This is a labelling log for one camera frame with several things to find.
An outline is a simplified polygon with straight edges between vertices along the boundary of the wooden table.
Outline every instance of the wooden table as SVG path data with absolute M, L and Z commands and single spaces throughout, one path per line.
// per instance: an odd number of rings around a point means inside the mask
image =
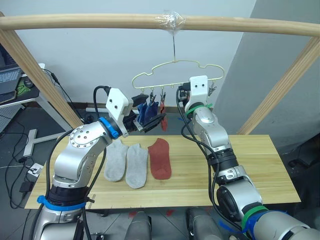
M 244 166 L 265 204 L 300 202 L 296 189 L 268 135 L 230 135 L 229 137 L 239 164 Z M 207 162 L 194 142 L 180 135 L 140 135 L 121 138 L 121 140 L 128 146 L 140 143 L 141 147 L 146 149 L 154 144 L 157 138 L 165 139 L 169 143 L 172 168 L 170 179 L 154 179 L 150 171 L 149 158 L 147 180 L 145 186 L 140 189 L 130 188 L 125 177 L 119 182 L 106 180 L 103 168 L 90 193 L 90 198 L 94 199 L 95 203 L 87 204 L 86 207 L 119 209 L 211 205 L 208 197 Z M 53 152 L 50 162 L 51 178 L 55 159 L 67 142 L 68 138 L 63 139 Z M 96 161 L 93 174 L 96 174 L 101 159 L 102 154 Z M 45 192 L 46 172 L 43 170 L 25 208 L 38 208 L 36 199 Z

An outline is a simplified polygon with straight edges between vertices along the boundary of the desk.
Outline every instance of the desk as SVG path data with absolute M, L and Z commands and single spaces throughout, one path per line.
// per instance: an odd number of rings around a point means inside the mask
M 18 83 L 17 89 L 19 87 L 24 86 L 24 78 L 27 78 L 27 76 L 23 76 L 20 78 L 20 81 Z M 3 104 L 0 104 L 0 109 L 19 105 L 19 104 L 25 104 L 28 102 L 37 102 L 64 130 L 68 131 L 71 130 L 70 125 L 60 116 L 60 114 L 50 105 L 50 103 L 47 101 L 47 99 L 41 94 L 39 89 L 37 89 L 36 86 L 24 90 L 21 94 L 17 95 L 17 97 L 14 100 L 4 102 Z M 34 148 L 34 144 L 49 141 L 52 139 L 56 139 L 59 134 L 44 136 L 40 138 L 36 138 L 37 130 L 32 129 L 29 131 L 28 134 L 28 143 L 24 148 L 23 156 L 27 157 L 32 155 L 32 151 Z
M 268 135 L 231 135 L 229 137 L 239 164 L 244 166 L 252 178 L 265 204 L 300 202 L 296 189 Z M 119 182 L 107 181 L 103 168 L 90 193 L 90 198 L 94 199 L 95 203 L 89 203 L 86 207 L 118 209 L 211 205 L 208 197 L 207 162 L 195 143 L 180 135 L 140 135 L 121 140 L 128 146 L 140 143 L 141 147 L 147 148 L 157 138 L 163 138 L 169 143 L 172 169 L 170 179 L 154 179 L 150 171 L 149 158 L 147 181 L 140 189 L 130 188 L 124 177 Z M 68 139 L 63 139 L 53 152 L 50 164 L 51 177 L 55 159 L 67 143 Z M 96 174 L 101 158 L 102 154 L 96 161 L 93 174 Z M 36 199 L 45 192 L 46 173 L 43 170 L 25 208 L 38 208 Z

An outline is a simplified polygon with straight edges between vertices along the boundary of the wooden pole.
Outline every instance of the wooden pole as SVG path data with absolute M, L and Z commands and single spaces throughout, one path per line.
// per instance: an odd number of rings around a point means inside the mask
M 265 99 L 243 124 L 238 134 L 250 134 L 289 92 L 320 55 L 320 38 L 312 37 L 299 56 L 276 83 Z
M 81 13 L 6 16 L 0 18 L 0 29 L 117 28 L 163 29 L 164 15 Z M 184 16 L 182 30 L 273 33 L 320 37 L 320 24 L 273 19 Z
M 46 77 L 14 30 L 0 29 L 0 43 L 71 127 L 76 128 L 83 124 Z

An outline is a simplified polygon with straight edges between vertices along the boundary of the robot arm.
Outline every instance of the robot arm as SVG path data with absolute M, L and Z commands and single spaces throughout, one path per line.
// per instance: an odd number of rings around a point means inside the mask
M 208 108 L 207 76 L 191 77 L 189 82 L 180 87 L 183 96 L 189 95 L 185 112 L 192 120 L 193 131 L 207 146 L 208 162 L 217 175 L 216 194 L 222 214 L 232 222 L 241 222 L 242 230 L 254 240 L 320 239 L 319 231 L 284 212 L 269 211 L 263 206 L 258 190 L 238 164 L 226 130 Z
M 113 139 L 127 137 L 131 131 L 147 132 L 165 116 L 164 113 L 159 114 L 141 126 L 132 108 L 145 102 L 148 96 L 138 95 L 128 99 L 117 88 L 106 86 L 104 89 L 108 94 L 108 116 L 71 132 L 66 148 L 55 161 L 48 196 L 38 198 L 43 205 L 38 220 L 35 219 L 35 236 L 33 238 L 31 231 L 30 239 L 57 239 L 57 233 L 60 240 L 82 239 L 84 223 L 80 217 L 88 201 L 88 184 L 98 155 L 106 151 Z

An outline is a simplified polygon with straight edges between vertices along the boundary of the clear tape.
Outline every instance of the clear tape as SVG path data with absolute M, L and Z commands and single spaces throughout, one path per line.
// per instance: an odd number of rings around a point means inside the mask
M 186 18 L 175 11 L 157 16 L 155 20 L 162 26 L 162 28 L 173 36 L 184 26 Z

